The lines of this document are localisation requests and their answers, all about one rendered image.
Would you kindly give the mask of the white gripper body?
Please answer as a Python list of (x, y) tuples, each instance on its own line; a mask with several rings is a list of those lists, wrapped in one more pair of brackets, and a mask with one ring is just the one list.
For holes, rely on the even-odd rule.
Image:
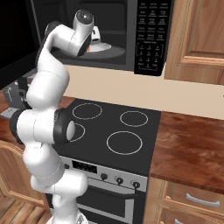
[(99, 42), (99, 43), (95, 43), (95, 44), (90, 45), (88, 47), (87, 51), (89, 53), (99, 53), (99, 52), (106, 51), (110, 48), (111, 48), (110, 44)]

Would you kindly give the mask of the grey microwave turntable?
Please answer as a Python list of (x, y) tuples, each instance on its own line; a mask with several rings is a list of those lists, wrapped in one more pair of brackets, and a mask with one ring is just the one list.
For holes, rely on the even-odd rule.
[(117, 46), (112, 46), (111, 48), (103, 51), (103, 52), (86, 52), (85, 54), (83, 54), (80, 57), (74, 57), (71, 54), (69, 54), (68, 52), (64, 52), (62, 50), (56, 50), (54, 49), (52, 51), (52, 54), (57, 57), (57, 58), (75, 58), (75, 59), (79, 59), (79, 60), (105, 60), (105, 59), (110, 59), (110, 58), (115, 58), (115, 57), (119, 57), (122, 56), (125, 53), (125, 51)]

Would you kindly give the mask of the black microwave oven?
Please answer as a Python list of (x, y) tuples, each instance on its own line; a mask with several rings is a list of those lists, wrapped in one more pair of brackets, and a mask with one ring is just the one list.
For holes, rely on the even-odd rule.
[(174, 0), (32, 0), (43, 35), (52, 21), (74, 25), (79, 10), (94, 16), (92, 44), (122, 48), (122, 56), (110, 59), (58, 58), (68, 65), (132, 71), (159, 76), (166, 60)]

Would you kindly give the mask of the black microwave door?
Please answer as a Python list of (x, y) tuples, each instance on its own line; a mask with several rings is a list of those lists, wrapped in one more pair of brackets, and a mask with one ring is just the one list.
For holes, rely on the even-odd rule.
[(0, 0), (0, 90), (35, 67), (40, 36), (32, 0)]

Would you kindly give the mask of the black hob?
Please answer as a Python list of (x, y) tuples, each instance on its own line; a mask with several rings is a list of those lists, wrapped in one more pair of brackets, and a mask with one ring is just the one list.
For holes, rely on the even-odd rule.
[(67, 112), (76, 132), (59, 155), (147, 176), (151, 167), (161, 113), (100, 101), (74, 100)]

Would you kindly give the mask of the silver oven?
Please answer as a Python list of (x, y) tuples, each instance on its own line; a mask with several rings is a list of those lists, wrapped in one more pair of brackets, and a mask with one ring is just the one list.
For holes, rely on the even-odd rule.
[[(70, 166), (70, 170), (76, 169), (78, 171), (85, 173), (88, 178), (88, 185), (98, 187), (106, 186), (107, 188), (109, 188), (110, 185), (118, 186), (116, 178), (121, 177), (123, 179), (123, 183), (119, 186), (147, 193), (148, 179), (144, 176), (139, 176), (126, 171), (119, 171), (98, 164), (91, 164), (77, 159), (71, 159), (68, 157), (60, 157), (60, 158), (64, 164), (68, 164)], [(102, 180), (101, 178), (102, 173), (106, 173), (108, 175), (108, 178)], [(132, 185), (134, 181), (140, 183), (139, 188), (137, 189), (134, 188), (134, 186)]]

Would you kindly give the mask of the wooden base cupboard door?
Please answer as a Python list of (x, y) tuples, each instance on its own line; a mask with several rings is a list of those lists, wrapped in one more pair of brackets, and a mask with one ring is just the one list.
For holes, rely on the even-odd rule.
[(23, 161), (23, 150), (0, 141), (0, 179), (8, 196), (48, 210), (46, 196), (32, 189), (31, 174)]

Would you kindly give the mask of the black oven door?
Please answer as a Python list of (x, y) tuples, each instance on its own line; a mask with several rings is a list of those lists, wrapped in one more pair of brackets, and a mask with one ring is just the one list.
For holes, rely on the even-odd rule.
[(92, 224), (142, 224), (145, 198), (145, 192), (119, 185), (89, 185), (77, 203)]

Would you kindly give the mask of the wooden drawer front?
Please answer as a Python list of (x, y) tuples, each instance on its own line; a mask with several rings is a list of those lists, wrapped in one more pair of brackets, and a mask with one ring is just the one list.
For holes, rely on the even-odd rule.
[(178, 209), (177, 207), (164, 207), (160, 217), (160, 224), (175, 224), (175, 219), (184, 224), (224, 224), (224, 218), (190, 212), (185, 209)]
[[(190, 212), (200, 214), (208, 214), (213, 217), (224, 218), (224, 195), (216, 192), (209, 192), (188, 185), (172, 183), (170, 181), (162, 181), (163, 183), (163, 202), (168, 207), (177, 207)], [(205, 206), (186, 199), (186, 194), (197, 199), (206, 201), (219, 201), (220, 206)]]

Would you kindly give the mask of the wooden wall cupboard door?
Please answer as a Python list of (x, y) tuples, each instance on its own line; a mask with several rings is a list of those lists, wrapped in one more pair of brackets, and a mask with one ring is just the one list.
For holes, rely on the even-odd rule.
[(164, 77), (224, 86), (224, 0), (175, 0)]

